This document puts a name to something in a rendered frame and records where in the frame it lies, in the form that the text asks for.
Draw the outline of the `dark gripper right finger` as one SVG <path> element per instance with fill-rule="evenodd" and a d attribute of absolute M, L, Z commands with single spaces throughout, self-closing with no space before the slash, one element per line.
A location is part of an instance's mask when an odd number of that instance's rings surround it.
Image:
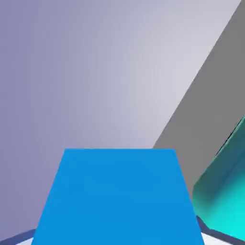
<path fill-rule="evenodd" d="M 196 216 L 196 218 L 197 218 L 197 221 L 200 227 L 201 234 L 204 238 L 204 241 L 207 241 L 208 239 L 210 239 L 211 241 L 217 241 L 217 242 L 219 241 L 219 245 L 221 245 L 221 243 L 226 244 L 226 245 L 227 244 L 245 245 L 244 240 L 218 232 L 214 229 L 210 229 L 199 216 Z"/>

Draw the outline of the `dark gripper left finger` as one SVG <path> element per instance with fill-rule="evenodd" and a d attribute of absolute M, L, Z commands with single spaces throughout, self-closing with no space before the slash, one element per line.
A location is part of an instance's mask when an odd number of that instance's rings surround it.
<path fill-rule="evenodd" d="M 0 245 L 17 245 L 18 243 L 21 243 L 21 242 L 27 241 L 28 239 L 33 238 L 35 231 L 36 231 L 35 229 L 31 229 L 24 233 L 17 234 L 13 237 L 4 239 L 0 241 Z"/>

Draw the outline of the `small blue cube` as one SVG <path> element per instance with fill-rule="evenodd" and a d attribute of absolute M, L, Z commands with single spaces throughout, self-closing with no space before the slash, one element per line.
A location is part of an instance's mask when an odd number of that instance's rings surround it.
<path fill-rule="evenodd" d="M 204 245 L 172 149 L 67 149 L 32 245 Z"/>

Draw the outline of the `large cyan box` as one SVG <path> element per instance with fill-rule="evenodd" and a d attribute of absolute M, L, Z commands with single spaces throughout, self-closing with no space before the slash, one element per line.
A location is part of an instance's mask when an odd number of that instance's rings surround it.
<path fill-rule="evenodd" d="M 245 115 L 195 183 L 192 204 L 210 229 L 245 241 Z"/>

